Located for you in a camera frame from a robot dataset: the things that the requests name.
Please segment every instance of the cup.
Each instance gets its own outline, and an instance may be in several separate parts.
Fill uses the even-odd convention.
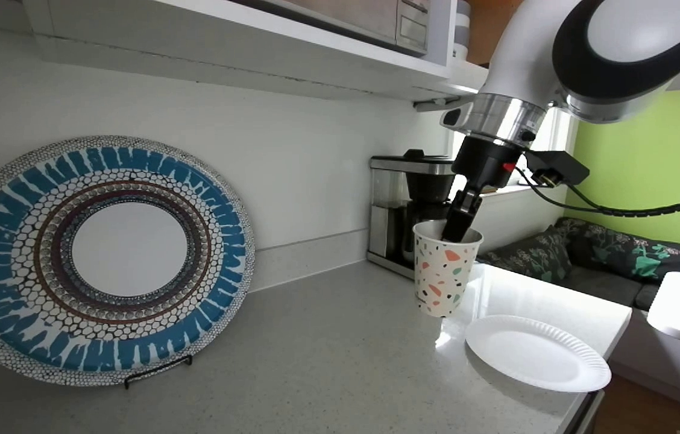
[[[415,299],[428,316],[452,316],[462,305],[482,233],[469,230],[463,240],[442,240],[445,219],[428,219],[415,231]]]

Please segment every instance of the black cable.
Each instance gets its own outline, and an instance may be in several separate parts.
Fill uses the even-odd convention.
[[[524,181],[534,187],[534,193],[538,197],[544,197],[546,203],[550,204],[558,204],[558,208],[564,208],[564,210],[577,210],[577,211],[602,211],[602,215],[614,215],[614,216],[662,216],[662,215],[673,215],[673,211],[680,211],[680,203],[673,203],[673,204],[663,204],[663,208],[646,208],[646,210],[620,210],[620,208],[605,208],[605,204],[598,204],[593,203],[591,197],[586,197],[579,187],[570,186],[588,208],[577,208],[577,204],[564,204],[564,203],[558,203],[553,197],[549,197],[546,193],[538,191],[538,186],[526,176],[526,170],[517,168]]]

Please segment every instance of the wall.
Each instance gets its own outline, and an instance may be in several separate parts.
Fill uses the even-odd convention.
[[[43,62],[0,34],[0,166],[78,135],[139,135],[197,157],[245,197],[259,237],[257,289],[364,258],[371,155],[447,150],[439,115],[405,101],[328,101]],[[550,223],[534,196],[488,199],[488,245]]]
[[[646,111],[611,126],[579,127],[577,157],[591,166],[585,193],[614,208],[680,203],[680,91],[662,95]],[[620,219],[575,211],[605,226],[680,240],[680,215]]]

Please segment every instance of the black coffee maker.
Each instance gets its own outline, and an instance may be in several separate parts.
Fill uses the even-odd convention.
[[[414,226],[445,219],[453,186],[453,158],[407,150],[403,157],[371,157],[371,210],[367,258],[414,278]]]

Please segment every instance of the upper cabinet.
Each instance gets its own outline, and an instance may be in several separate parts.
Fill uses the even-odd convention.
[[[457,0],[433,0],[424,56],[230,0],[24,0],[46,58],[312,96],[433,99],[477,88],[452,56]]]

